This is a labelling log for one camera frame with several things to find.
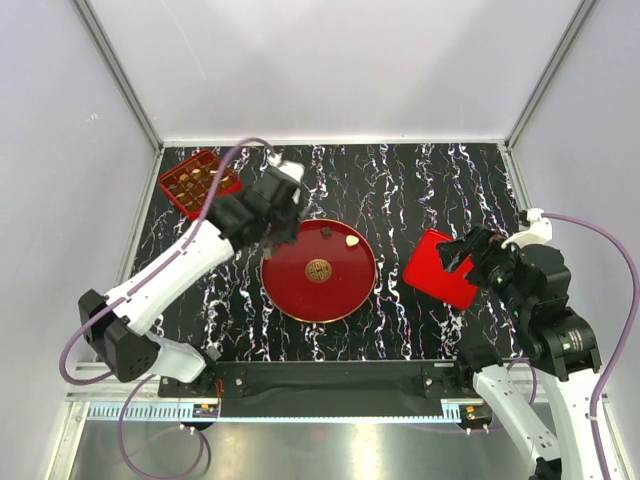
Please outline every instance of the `marble tabletop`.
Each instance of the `marble tabletop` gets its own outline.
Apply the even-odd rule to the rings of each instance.
[[[199,150],[167,149],[160,174]],[[308,218],[339,220],[367,238],[378,269],[368,300],[334,323],[297,322],[270,301],[260,283],[261,253],[252,248],[189,288],[156,321],[156,333],[205,348],[214,344],[223,361],[448,358],[467,341],[491,342],[504,356],[520,354],[509,315],[495,296],[482,292],[461,312],[402,280],[429,228],[454,237],[478,223],[503,234],[517,231],[513,190],[497,145],[300,145],[276,151],[307,168]],[[233,163],[245,184],[265,167],[258,147],[245,148]],[[189,225],[159,188],[144,222],[134,273]]]

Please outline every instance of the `red plate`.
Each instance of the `red plate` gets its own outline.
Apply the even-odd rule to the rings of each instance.
[[[347,246],[347,236],[358,244]],[[334,220],[307,220],[294,245],[262,262],[262,283],[276,307],[302,322],[333,322],[357,310],[376,281],[371,247]]]
[[[478,291],[465,279],[473,264],[467,258],[455,273],[447,273],[442,268],[436,245],[448,242],[451,237],[437,230],[427,230],[418,248],[409,259],[402,278],[418,290],[449,303],[460,310],[466,310],[473,303]]]

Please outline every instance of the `purple cable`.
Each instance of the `purple cable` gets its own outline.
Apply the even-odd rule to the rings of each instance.
[[[202,222],[205,220],[207,216],[209,207],[211,206],[211,202],[213,201],[216,191],[218,190],[218,185],[220,185],[220,180],[222,179],[224,169],[231,163],[231,160],[233,159],[233,157],[238,152],[240,152],[240,149],[242,149],[242,147],[244,147],[247,143],[260,143],[261,145],[264,145],[270,151],[270,153],[275,153],[273,147],[271,146],[271,144],[269,144],[269,142],[258,137],[245,138],[244,140],[234,145],[231,149],[229,149],[229,151],[222,158],[220,165],[218,166],[218,170],[216,171],[216,174],[213,177],[213,181],[211,182],[211,188],[209,189],[207,198],[205,199],[204,204],[202,206],[202,211],[200,212],[200,215],[196,220],[195,227],[193,228],[191,235],[189,235],[187,240],[182,245],[183,249],[186,249],[187,246],[193,241],[195,236],[198,234],[198,231],[202,226]],[[140,281],[140,283],[134,285],[131,288],[131,290],[127,292],[127,295],[130,297],[131,295],[135,294],[138,290],[140,290],[147,283],[149,283],[153,278],[155,278],[162,270],[167,268],[167,266],[171,264],[171,262],[173,262],[178,256],[180,256],[180,252],[174,252],[173,255],[167,258],[155,270],[153,270],[151,273],[149,273],[149,275],[143,278]],[[102,375],[98,375],[97,377],[90,378],[88,380],[79,380],[77,378],[73,378],[67,371],[67,358],[69,357],[69,352],[71,351],[71,349],[73,348],[73,346],[81,336],[83,336],[93,325],[95,325],[98,321],[100,321],[100,319],[102,319],[102,317],[104,317],[107,313],[113,311],[115,308],[117,308],[119,305],[121,305],[125,301],[126,301],[126,298],[120,297],[116,301],[114,301],[112,304],[107,305],[105,308],[100,310],[96,315],[91,317],[85,324],[83,324],[78,329],[78,331],[76,331],[76,333],[72,335],[72,337],[69,339],[67,344],[64,346],[64,348],[62,349],[62,353],[60,354],[60,359],[58,361],[58,370],[60,371],[60,376],[62,376],[62,378],[67,383],[70,383],[71,385],[76,385],[76,386],[91,385],[94,383],[98,383],[112,375],[111,372],[108,372]]]
[[[611,360],[609,361],[609,363],[607,363],[607,366],[604,368],[604,371],[600,375],[600,379],[593,389],[593,393],[591,394],[591,401],[589,402],[589,415],[591,416],[591,433],[593,434],[593,441],[595,443],[598,461],[600,462],[600,469],[602,470],[602,476],[604,477],[604,480],[611,480],[611,475],[609,474],[609,466],[607,465],[607,458],[604,453],[604,447],[602,446],[602,437],[600,436],[600,429],[598,428],[598,401],[600,400],[602,391],[604,390],[604,387],[609,380],[609,377],[611,376],[611,372],[613,372],[613,369],[618,363],[618,360],[620,360],[620,356],[622,355],[622,351],[624,350],[627,340],[629,339],[631,329],[633,328],[633,324],[636,319],[636,313],[638,312],[638,301],[640,300],[640,281],[638,279],[638,270],[633,259],[631,258],[631,255],[624,247],[624,245],[622,245],[620,240],[607,232],[604,228],[586,222],[584,220],[569,217],[566,215],[559,215],[556,213],[544,213],[542,216],[554,220],[573,223],[574,225],[580,225],[581,227],[585,227],[589,230],[599,233],[611,243],[613,243],[613,245],[618,249],[618,251],[624,257],[624,260],[627,262],[629,272],[631,273],[633,296],[631,300],[631,308],[629,309],[629,315],[627,316],[627,321],[624,324],[624,328],[622,329],[622,334],[620,335],[620,339],[618,340],[616,348],[613,350]]]
[[[538,392],[538,376],[536,375],[536,369],[531,366],[528,358],[516,358],[512,360],[509,365],[507,365],[507,371],[510,372],[516,363],[526,363],[531,370],[531,377],[533,381],[533,389],[531,391],[531,399],[529,400],[529,405],[533,406],[536,401],[536,395]],[[416,427],[422,431],[429,433],[438,433],[442,435],[467,435],[466,430],[461,430],[460,428],[456,428],[455,430],[440,430],[439,428],[429,428],[429,427]],[[489,430],[489,432],[504,432],[504,427],[495,427]],[[469,432],[470,435],[478,435],[478,434],[487,434],[486,430],[471,430]]]
[[[124,437],[122,434],[122,427],[124,424],[124,415],[127,411],[127,408],[129,407],[129,404],[131,403],[131,400],[133,400],[133,397],[135,397],[136,393],[138,393],[138,391],[143,387],[143,385],[148,381],[150,381],[153,377],[155,377],[155,375],[149,375],[147,378],[142,380],[138,385],[136,385],[136,387],[133,390],[131,390],[131,393],[125,400],[124,405],[122,406],[122,410],[120,411],[120,416],[118,417],[118,447],[120,448],[120,454],[122,455],[122,459],[124,460],[124,463],[127,464],[127,466],[131,469],[131,471],[138,474],[142,478],[146,478],[148,480],[179,480],[179,479],[187,478],[189,475],[191,475],[191,473],[193,473],[193,471],[196,468],[198,468],[198,464],[200,463],[200,460],[202,459],[202,454],[204,453],[205,443],[207,442],[207,439],[199,430],[196,430],[196,429],[192,430],[192,432],[194,432],[198,436],[198,439],[200,440],[200,450],[198,451],[198,456],[194,460],[193,464],[187,470],[185,470],[180,475],[176,475],[173,477],[158,477],[158,476],[150,475],[148,473],[143,472],[133,464],[130,456],[127,454],[127,451],[124,448]]]

